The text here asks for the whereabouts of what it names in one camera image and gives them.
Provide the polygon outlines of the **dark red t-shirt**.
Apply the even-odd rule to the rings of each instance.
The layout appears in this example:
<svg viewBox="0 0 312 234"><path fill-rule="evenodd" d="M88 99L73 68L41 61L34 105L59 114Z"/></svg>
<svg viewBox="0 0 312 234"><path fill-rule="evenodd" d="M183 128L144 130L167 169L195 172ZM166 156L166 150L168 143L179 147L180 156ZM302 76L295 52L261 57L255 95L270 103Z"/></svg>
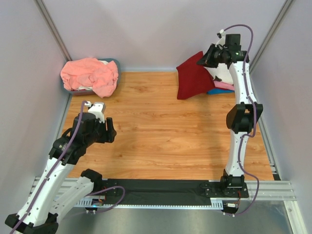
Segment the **dark red t-shirt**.
<svg viewBox="0 0 312 234"><path fill-rule="evenodd" d="M210 73L197 62L203 57L200 51L180 64L177 69L178 92L177 99L185 100L193 96L207 93L215 88Z"/></svg>

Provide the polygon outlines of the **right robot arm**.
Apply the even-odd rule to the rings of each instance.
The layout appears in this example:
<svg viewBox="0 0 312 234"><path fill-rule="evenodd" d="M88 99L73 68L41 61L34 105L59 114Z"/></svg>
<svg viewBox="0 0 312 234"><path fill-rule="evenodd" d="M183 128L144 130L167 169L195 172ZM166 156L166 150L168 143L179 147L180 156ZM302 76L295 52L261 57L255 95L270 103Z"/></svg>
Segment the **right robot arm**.
<svg viewBox="0 0 312 234"><path fill-rule="evenodd" d="M257 122L263 112L263 105L254 96L250 74L248 51L240 45L240 34L217 34L219 41L211 44L207 53L197 64L217 68L225 64L234 83L235 106L226 116L230 130L230 153L223 175L218 182L206 181L201 184L207 197L248 197L245 183L244 159L247 142L256 133Z"/></svg>

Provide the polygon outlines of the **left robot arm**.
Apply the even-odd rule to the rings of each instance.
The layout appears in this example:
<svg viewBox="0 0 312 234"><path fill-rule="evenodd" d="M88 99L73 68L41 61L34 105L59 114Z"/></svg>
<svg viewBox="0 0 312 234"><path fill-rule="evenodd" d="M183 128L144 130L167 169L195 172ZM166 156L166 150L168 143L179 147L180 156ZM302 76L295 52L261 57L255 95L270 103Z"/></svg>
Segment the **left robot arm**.
<svg viewBox="0 0 312 234"><path fill-rule="evenodd" d="M107 191L102 175L87 169L68 191L57 197L64 180L87 148L93 143L112 143L116 134L110 117L103 119L92 113L75 117L73 127L53 143L45 171L26 204L6 218L11 233L54 234L79 200Z"/></svg>

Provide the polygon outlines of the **white folded printed t-shirt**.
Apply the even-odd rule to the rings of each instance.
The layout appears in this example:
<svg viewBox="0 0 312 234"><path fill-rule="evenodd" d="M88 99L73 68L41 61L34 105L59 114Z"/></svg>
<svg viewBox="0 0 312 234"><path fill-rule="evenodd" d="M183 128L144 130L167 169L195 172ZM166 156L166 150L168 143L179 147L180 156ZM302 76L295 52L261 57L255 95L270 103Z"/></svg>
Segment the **white folded printed t-shirt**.
<svg viewBox="0 0 312 234"><path fill-rule="evenodd" d="M219 63L217 68L205 68L210 75L213 77L213 80L220 81L229 85L233 85L232 76L227 68L227 65L224 63Z"/></svg>

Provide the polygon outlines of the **pink folded t-shirt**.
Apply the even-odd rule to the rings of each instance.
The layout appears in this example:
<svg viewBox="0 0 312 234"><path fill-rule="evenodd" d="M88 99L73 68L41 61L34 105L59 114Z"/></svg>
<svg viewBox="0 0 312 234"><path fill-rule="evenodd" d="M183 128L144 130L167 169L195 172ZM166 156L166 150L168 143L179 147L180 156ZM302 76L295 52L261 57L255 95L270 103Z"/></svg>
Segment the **pink folded t-shirt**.
<svg viewBox="0 0 312 234"><path fill-rule="evenodd" d="M227 90L234 90L234 86L228 83L224 83L221 81L214 81L214 85L216 88L219 89L227 89Z"/></svg>

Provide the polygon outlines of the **blue folded t-shirt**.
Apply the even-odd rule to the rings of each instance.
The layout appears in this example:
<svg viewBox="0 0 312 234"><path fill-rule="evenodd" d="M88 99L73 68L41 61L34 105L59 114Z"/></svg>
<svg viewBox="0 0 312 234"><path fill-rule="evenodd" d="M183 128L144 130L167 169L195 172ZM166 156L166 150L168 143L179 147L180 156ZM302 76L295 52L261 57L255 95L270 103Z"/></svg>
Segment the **blue folded t-shirt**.
<svg viewBox="0 0 312 234"><path fill-rule="evenodd" d="M234 90L214 88L207 92L207 94L209 95L227 94L227 93L234 93Z"/></svg>

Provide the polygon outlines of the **black base mat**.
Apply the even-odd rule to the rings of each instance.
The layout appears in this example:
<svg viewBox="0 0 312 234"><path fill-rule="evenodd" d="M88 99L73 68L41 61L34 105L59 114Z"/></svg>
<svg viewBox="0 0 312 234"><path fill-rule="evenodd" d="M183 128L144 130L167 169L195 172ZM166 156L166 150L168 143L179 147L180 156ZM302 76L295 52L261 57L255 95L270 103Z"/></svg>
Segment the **black base mat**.
<svg viewBox="0 0 312 234"><path fill-rule="evenodd" d="M225 188L219 181L165 179L108 179L101 189L122 186L125 197L121 205L210 205L211 198L248 198L247 185Z"/></svg>

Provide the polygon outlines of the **right aluminium frame post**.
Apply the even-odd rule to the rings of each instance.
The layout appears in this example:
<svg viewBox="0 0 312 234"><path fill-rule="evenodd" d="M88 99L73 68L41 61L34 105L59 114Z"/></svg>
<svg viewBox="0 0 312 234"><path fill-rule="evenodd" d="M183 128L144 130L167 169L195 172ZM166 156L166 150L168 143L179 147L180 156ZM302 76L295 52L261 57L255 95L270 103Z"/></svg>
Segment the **right aluminium frame post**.
<svg viewBox="0 0 312 234"><path fill-rule="evenodd" d="M280 27L282 21L286 17L288 11L292 7L292 5L295 3L295 0L286 0L284 1L280 11L278 12L277 16L275 17L271 27L269 28L263 42L260 45L260 48L258 49L253 61L251 62L249 72L250 74L253 72L253 70L256 68L257 64L259 63L262 55L264 54L267 46L270 44L271 40L273 39L274 35L276 34L278 28Z"/></svg>

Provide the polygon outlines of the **aluminium frame post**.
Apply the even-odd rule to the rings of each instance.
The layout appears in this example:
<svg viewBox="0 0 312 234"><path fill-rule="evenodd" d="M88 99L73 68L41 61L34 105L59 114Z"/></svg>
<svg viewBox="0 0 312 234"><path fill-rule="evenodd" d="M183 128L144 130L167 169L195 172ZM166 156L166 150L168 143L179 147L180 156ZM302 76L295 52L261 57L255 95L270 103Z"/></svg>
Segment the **aluminium frame post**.
<svg viewBox="0 0 312 234"><path fill-rule="evenodd" d="M48 26L48 29L50 30L55 42L57 43L62 55L64 56L64 58L66 59L66 61L71 61L72 57L70 56L70 53L68 52L68 49L65 45L65 43L63 42L61 35L47 9L47 6L45 5L43 0L34 0L34 3L36 5L36 7L38 8L43 20L45 21L45 23Z"/></svg>
<svg viewBox="0 0 312 234"><path fill-rule="evenodd" d="M253 70L256 68L257 64L259 63L262 55L264 54L267 46L270 44L271 40L273 39L274 35L276 34L278 28L280 27L282 21L286 17L288 11L292 7L292 5L295 3L295 0L286 0L284 1L280 11L278 12L277 16L275 17L271 27L269 28L263 42L260 45L260 48L258 49L253 61L251 62L249 72L250 74L253 72Z"/></svg>

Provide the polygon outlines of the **left aluminium frame post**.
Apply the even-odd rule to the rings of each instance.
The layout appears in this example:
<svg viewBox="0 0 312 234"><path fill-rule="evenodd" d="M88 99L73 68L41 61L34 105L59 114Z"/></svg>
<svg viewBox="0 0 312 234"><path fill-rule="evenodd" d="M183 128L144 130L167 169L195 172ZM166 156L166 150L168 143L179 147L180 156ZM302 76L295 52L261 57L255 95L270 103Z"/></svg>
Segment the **left aluminium frame post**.
<svg viewBox="0 0 312 234"><path fill-rule="evenodd" d="M34 3L36 5L36 7L38 8L43 20L45 21L45 23L48 26L48 29L50 30L55 42L57 43L62 55L64 56L64 58L66 59L66 61L71 61L72 57L70 56L70 53L68 52L68 49L65 45L65 43L63 42L61 35L47 9L47 6L45 5L43 0L34 0Z"/></svg>

